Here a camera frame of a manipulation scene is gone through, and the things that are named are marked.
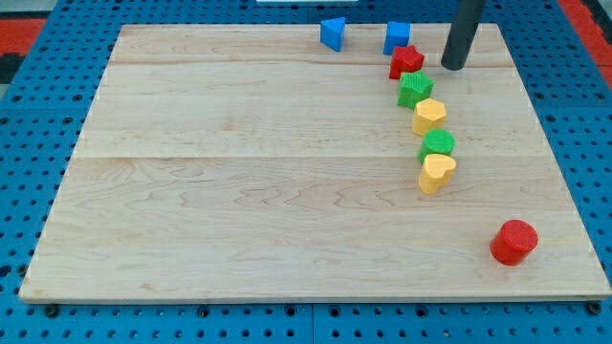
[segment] wooden board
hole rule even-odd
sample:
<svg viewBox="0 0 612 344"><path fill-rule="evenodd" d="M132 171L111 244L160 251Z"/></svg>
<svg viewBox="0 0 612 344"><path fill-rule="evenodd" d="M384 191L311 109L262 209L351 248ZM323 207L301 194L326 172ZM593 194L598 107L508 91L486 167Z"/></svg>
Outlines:
<svg viewBox="0 0 612 344"><path fill-rule="evenodd" d="M414 25L458 168L417 184L384 25L126 26L20 294L31 303L598 299L610 287L495 25ZM540 245L519 267L507 220Z"/></svg>

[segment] red cylinder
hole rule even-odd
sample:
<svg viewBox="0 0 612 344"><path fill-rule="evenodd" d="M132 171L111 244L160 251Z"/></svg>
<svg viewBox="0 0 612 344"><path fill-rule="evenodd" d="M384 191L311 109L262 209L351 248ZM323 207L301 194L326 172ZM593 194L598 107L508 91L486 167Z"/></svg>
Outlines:
<svg viewBox="0 0 612 344"><path fill-rule="evenodd" d="M491 241L491 253L499 262L507 266L520 264L537 246L536 230L520 220L509 220Z"/></svg>

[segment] yellow block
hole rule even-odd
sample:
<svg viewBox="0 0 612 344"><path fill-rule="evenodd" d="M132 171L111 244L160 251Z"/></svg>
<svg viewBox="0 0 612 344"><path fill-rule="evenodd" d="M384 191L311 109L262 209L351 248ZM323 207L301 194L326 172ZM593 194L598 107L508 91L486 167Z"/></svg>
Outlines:
<svg viewBox="0 0 612 344"><path fill-rule="evenodd" d="M424 136L429 130L441 128L447 118L444 103L432 98L419 101L412 116L412 131Z"/></svg>
<svg viewBox="0 0 612 344"><path fill-rule="evenodd" d="M457 161L449 156L442 154L427 155L419 175L421 190L428 195L438 192L441 186L450 182L455 167L457 167Z"/></svg>

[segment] green block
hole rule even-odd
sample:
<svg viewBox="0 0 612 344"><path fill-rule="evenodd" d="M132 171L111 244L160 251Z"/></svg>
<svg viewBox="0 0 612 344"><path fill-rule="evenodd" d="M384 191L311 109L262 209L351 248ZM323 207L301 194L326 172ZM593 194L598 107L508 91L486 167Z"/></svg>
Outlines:
<svg viewBox="0 0 612 344"><path fill-rule="evenodd" d="M398 105L414 110L416 104L429 98L434 82L423 73L402 73L398 84Z"/></svg>
<svg viewBox="0 0 612 344"><path fill-rule="evenodd" d="M444 154L450 156L455 147L455 138L444 129L431 129L423 137L423 143L419 149L419 161L423 163L428 154Z"/></svg>

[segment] blue cube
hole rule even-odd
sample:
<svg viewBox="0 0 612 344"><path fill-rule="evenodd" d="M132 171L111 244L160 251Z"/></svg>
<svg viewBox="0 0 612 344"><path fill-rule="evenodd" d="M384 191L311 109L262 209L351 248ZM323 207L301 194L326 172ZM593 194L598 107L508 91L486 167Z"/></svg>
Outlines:
<svg viewBox="0 0 612 344"><path fill-rule="evenodd" d="M388 22L386 24L386 37L384 38L384 48L382 53L393 54L393 48L406 47L410 40L410 24Z"/></svg>
<svg viewBox="0 0 612 344"><path fill-rule="evenodd" d="M344 42L344 24L344 17L321 21L321 43L335 52L340 52Z"/></svg>

